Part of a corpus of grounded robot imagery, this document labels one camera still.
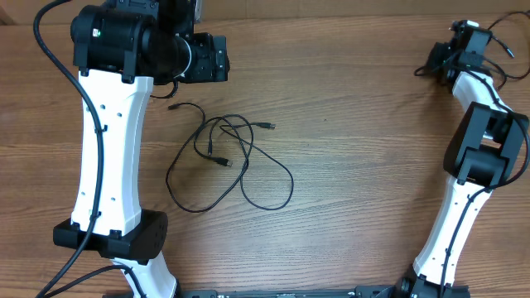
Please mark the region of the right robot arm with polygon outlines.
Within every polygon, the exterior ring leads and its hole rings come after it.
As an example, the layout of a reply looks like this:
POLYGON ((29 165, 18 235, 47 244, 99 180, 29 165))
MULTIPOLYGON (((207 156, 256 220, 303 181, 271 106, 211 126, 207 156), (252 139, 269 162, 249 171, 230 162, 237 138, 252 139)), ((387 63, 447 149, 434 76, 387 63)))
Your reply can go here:
POLYGON ((513 168, 529 146, 528 117, 504 104, 484 67, 494 35, 475 22, 456 22, 446 43, 436 43, 417 76, 446 85, 465 115, 444 155, 445 197, 425 246, 397 285, 382 297, 468 297, 455 284, 455 271, 473 224, 494 190, 519 178, 513 168))

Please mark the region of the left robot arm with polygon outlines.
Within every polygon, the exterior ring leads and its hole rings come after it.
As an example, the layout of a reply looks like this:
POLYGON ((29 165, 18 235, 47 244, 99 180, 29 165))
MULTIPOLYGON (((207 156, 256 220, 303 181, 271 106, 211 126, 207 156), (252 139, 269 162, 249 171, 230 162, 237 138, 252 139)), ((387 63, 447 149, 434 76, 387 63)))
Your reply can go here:
POLYGON ((162 254, 168 218, 138 194, 142 126, 157 85, 224 82, 222 36, 197 33, 198 1, 107 1, 71 23, 75 85, 84 100, 79 192, 54 243, 96 251, 122 271, 133 297, 177 297, 162 254))

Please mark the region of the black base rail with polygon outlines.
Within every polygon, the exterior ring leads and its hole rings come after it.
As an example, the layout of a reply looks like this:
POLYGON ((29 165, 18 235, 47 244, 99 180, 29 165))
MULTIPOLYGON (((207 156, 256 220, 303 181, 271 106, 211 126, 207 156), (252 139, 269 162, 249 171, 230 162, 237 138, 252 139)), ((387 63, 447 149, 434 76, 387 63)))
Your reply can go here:
POLYGON ((214 290, 178 291, 175 298, 435 298, 437 290, 413 290, 410 293, 396 286, 356 286, 354 289, 311 290, 311 291, 231 291, 214 290))

